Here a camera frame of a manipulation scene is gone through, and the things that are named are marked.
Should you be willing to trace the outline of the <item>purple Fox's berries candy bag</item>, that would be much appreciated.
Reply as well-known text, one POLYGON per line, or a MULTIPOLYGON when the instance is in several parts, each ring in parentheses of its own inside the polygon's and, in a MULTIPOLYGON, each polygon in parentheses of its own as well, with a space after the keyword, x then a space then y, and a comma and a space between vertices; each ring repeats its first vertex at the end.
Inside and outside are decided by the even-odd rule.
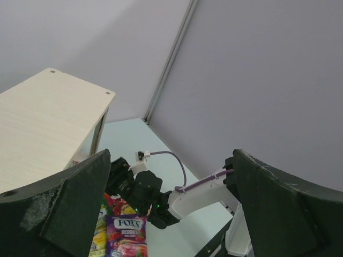
POLYGON ((137 215, 107 216, 106 256, 148 256, 146 218, 137 215))

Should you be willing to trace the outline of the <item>green Fox's spring tea bag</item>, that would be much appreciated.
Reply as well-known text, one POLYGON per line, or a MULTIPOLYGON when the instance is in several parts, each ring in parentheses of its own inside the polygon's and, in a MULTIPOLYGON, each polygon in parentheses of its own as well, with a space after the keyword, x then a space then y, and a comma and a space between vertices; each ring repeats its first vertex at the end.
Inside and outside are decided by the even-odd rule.
POLYGON ((93 256, 106 256, 107 244, 107 223, 106 223, 107 209, 104 204, 101 205, 98 220, 96 223, 93 240, 89 255, 93 256))

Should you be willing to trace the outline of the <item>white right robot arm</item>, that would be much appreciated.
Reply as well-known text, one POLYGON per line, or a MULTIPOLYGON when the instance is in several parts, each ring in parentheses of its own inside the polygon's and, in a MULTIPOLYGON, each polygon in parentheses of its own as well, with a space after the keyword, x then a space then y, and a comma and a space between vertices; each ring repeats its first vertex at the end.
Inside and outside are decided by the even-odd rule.
POLYGON ((249 256, 252 243, 234 176, 233 161, 226 160, 221 171, 189 186, 162 192, 162 179, 146 167, 140 158, 134 166, 120 157, 110 165, 105 192, 119 195, 140 217, 159 229, 178 223, 189 214, 217 202, 224 203, 233 218, 223 236, 228 256, 249 256))

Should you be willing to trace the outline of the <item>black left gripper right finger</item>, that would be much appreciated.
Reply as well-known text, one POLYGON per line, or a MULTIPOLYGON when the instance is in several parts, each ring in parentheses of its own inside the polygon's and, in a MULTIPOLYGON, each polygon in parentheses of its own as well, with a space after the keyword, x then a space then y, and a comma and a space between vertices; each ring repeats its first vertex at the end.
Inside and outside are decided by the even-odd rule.
POLYGON ((255 256, 342 256, 342 192, 233 151, 255 256))

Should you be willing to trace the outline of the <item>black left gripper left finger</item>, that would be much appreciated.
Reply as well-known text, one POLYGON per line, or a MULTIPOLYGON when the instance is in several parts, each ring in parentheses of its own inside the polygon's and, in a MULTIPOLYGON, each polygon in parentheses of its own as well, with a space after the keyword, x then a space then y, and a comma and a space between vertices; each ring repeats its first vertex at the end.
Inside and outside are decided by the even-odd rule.
POLYGON ((102 150, 1 194, 1 256, 88 256, 110 172, 102 150))

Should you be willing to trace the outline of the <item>orange Fox's fruits candy bag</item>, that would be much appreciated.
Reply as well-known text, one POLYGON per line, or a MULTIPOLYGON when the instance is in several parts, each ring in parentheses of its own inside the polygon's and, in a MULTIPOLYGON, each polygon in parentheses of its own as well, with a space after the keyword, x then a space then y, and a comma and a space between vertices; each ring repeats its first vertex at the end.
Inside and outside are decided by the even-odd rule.
POLYGON ((105 201, 109 215, 135 215, 136 211, 129 206, 129 204, 122 199, 118 194, 109 195, 105 193, 105 201))

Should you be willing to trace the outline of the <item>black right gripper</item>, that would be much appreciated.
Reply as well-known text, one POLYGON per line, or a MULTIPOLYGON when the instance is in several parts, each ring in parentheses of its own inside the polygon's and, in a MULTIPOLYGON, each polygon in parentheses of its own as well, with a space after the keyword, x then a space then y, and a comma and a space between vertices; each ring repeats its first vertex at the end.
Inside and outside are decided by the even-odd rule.
POLYGON ((123 157, 119 157, 111 162, 106 185, 106 193, 108 195, 119 195, 126 200, 132 194, 134 178, 133 172, 129 168, 130 165, 123 157))

